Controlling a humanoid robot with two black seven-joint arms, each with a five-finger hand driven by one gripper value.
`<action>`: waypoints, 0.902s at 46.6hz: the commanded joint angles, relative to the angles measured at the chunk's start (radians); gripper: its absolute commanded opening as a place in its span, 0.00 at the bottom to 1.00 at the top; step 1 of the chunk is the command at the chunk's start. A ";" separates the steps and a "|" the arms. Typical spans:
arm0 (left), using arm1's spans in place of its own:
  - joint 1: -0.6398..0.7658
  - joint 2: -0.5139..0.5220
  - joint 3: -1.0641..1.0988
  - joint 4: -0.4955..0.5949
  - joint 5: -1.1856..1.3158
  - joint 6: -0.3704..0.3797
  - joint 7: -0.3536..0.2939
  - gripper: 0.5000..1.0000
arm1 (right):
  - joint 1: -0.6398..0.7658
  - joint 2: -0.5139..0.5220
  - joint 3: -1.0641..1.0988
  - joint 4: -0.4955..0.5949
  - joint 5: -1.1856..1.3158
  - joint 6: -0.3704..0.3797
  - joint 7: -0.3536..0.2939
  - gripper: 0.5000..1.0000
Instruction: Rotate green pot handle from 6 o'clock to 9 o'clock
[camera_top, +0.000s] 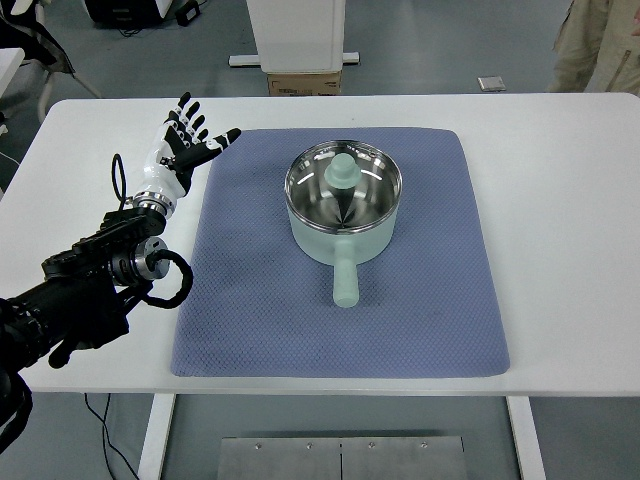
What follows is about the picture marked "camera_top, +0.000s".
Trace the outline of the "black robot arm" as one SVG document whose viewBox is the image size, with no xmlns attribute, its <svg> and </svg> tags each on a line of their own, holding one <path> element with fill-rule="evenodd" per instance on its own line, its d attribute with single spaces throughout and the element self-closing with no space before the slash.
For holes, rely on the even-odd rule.
<svg viewBox="0 0 640 480">
<path fill-rule="evenodd" d="M 126 334 L 128 313 L 153 286 L 135 264 L 136 248 L 166 223 L 149 208 L 109 212 L 96 233 L 46 259 L 43 283 L 1 301 L 1 368 L 18 372 L 45 355 L 61 368 L 74 351 Z"/>
</svg>

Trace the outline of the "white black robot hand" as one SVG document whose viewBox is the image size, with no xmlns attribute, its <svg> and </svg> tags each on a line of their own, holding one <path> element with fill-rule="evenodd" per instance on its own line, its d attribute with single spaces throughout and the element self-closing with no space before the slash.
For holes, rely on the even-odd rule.
<svg viewBox="0 0 640 480">
<path fill-rule="evenodd" d="M 133 195 L 135 207 L 150 208 L 170 218 L 178 200 L 191 188 L 193 171 L 222 154 L 241 135 L 232 128 L 211 136 L 200 103 L 186 92 L 169 111 L 147 154 L 143 183 Z"/>
</svg>

